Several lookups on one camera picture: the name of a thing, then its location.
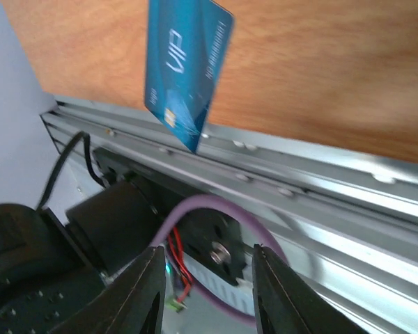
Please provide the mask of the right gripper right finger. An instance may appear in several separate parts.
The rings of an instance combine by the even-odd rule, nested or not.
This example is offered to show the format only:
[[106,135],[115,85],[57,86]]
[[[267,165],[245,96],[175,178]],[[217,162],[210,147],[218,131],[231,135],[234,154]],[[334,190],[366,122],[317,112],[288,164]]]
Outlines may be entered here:
[[333,308],[269,247],[256,244],[252,258],[258,333],[365,333]]

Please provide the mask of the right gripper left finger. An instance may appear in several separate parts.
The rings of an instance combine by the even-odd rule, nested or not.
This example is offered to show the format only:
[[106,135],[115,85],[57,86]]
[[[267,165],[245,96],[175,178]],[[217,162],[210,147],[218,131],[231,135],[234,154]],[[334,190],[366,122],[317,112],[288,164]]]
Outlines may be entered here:
[[162,246],[148,247],[97,298],[52,333],[161,333],[166,287]]

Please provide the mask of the blue card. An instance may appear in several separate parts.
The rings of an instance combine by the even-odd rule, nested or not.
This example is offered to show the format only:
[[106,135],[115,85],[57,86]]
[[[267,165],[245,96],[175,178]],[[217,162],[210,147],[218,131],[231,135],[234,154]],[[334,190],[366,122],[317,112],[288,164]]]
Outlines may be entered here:
[[234,27],[214,1],[149,1],[145,107],[196,152]]

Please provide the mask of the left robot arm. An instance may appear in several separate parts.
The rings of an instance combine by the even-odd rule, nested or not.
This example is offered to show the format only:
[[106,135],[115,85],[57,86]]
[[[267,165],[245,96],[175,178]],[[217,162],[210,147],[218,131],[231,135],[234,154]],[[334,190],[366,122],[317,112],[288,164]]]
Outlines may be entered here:
[[69,209],[0,205],[0,333],[160,333],[160,217],[119,182]]

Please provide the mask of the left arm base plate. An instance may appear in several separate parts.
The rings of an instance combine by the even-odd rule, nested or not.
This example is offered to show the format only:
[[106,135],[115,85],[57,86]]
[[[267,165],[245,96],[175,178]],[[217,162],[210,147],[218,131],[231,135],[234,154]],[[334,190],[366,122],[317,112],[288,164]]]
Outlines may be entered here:
[[[144,195],[160,223],[184,199],[202,190],[147,167],[106,148],[96,148],[93,156],[102,174],[116,181],[127,180]],[[246,267],[240,224],[213,209],[195,209],[177,224],[183,251],[232,286],[244,278]]]

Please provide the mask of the aluminium rail frame front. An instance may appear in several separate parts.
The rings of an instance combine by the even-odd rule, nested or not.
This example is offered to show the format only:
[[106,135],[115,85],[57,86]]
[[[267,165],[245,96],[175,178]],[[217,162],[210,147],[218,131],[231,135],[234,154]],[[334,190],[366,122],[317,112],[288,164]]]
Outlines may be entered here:
[[215,125],[192,153],[149,112],[69,97],[42,120],[58,149],[88,132],[109,157],[244,207],[345,316],[418,333],[418,164]]

